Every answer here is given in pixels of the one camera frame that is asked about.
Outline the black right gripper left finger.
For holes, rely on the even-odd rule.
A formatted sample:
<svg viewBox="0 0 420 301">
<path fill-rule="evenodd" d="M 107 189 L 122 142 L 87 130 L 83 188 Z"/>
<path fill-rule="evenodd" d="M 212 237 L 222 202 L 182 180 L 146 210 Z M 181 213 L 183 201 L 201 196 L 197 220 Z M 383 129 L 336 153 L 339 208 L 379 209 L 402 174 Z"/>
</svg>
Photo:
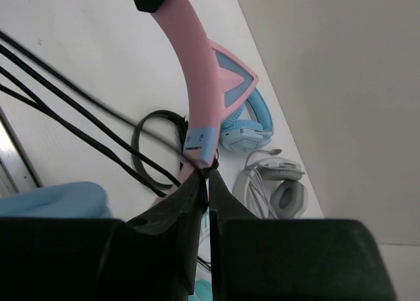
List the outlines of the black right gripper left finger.
<svg viewBox="0 0 420 301">
<path fill-rule="evenodd" d="M 128 221 L 141 238 L 141 295 L 194 293 L 204 190 L 205 181 L 193 173 L 163 201 Z"/>
</svg>

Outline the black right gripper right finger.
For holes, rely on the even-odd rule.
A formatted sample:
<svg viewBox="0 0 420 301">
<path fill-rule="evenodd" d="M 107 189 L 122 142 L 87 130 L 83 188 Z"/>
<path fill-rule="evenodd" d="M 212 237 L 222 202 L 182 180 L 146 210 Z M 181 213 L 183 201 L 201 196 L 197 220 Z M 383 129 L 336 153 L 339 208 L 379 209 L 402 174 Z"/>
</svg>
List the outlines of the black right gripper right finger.
<svg viewBox="0 0 420 301">
<path fill-rule="evenodd" d="M 229 191 L 218 170 L 209 175 L 209 218 L 214 300 L 243 300 L 244 227 L 256 217 Z"/>
</svg>

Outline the pink blue cat-ear headphones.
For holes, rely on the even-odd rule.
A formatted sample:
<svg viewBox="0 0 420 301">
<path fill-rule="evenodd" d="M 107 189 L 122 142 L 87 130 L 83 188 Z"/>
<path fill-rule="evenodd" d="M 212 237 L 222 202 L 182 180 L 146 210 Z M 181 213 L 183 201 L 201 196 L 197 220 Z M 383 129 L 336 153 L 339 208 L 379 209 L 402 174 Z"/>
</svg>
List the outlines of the pink blue cat-ear headphones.
<svg viewBox="0 0 420 301">
<path fill-rule="evenodd" d="M 158 201 L 131 175 L 132 127 L 151 110 L 186 113 L 184 153 L 199 167 L 213 162 L 224 95 L 236 74 L 222 69 L 205 26 L 219 22 L 216 0 L 165 0 L 140 12 L 133 0 L 1 0 L 1 33 L 63 75 L 63 83 L 16 49 L 1 66 L 46 105 L 110 148 L 116 163 L 64 127 L 1 95 L 43 183 L 90 181 L 104 188 L 117 218 Z"/>
</svg>

